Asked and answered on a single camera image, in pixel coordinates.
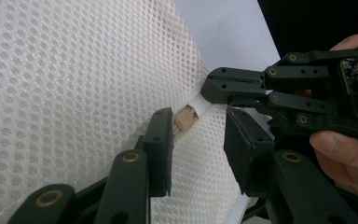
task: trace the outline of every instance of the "metal screw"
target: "metal screw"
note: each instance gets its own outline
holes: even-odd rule
[[[60,189],[51,189],[37,197],[34,204],[38,207],[49,207],[62,198],[63,192]]]
[[[280,97],[278,94],[273,94],[273,95],[272,95],[272,99],[273,99],[274,101],[280,101],[280,100],[281,100],[281,97]]]
[[[271,69],[269,69],[269,73],[270,73],[272,76],[275,76],[275,75],[277,75],[277,70],[271,68]]]
[[[301,123],[307,123],[307,121],[308,121],[308,120],[307,120],[307,117],[305,117],[305,116],[303,116],[303,115],[300,116],[300,122],[301,122]]]
[[[291,54],[291,55],[289,56],[289,59],[290,59],[291,61],[295,61],[295,60],[297,60],[297,57],[296,57],[296,55]]]
[[[138,161],[141,158],[138,153],[130,152],[123,156],[123,161],[125,162],[133,162]]]
[[[283,154],[283,158],[291,162],[301,162],[301,157],[293,152],[286,152]]]

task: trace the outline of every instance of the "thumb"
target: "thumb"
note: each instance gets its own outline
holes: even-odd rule
[[[310,137],[310,144],[326,157],[358,168],[358,139],[321,131]]]

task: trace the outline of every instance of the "human hand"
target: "human hand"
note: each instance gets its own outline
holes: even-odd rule
[[[352,35],[331,48],[357,49],[358,35]],[[324,172],[342,189],[358,194],[358,139],[330,131],[310,137],[316,157]]]

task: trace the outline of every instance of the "perforated fabric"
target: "perforated fabric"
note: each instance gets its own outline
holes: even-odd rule
[[[107,176],[152,113],[185,106],[206,74],[169,0],[0,0],[0,223],[47,184],[80,190]],[[199,128],[215,137],[176,146],[172,198],[152,208],[158,222],[227,216],[236,184],[218,150],[221,116]],[[190,162],[201,156],[208,165]]]

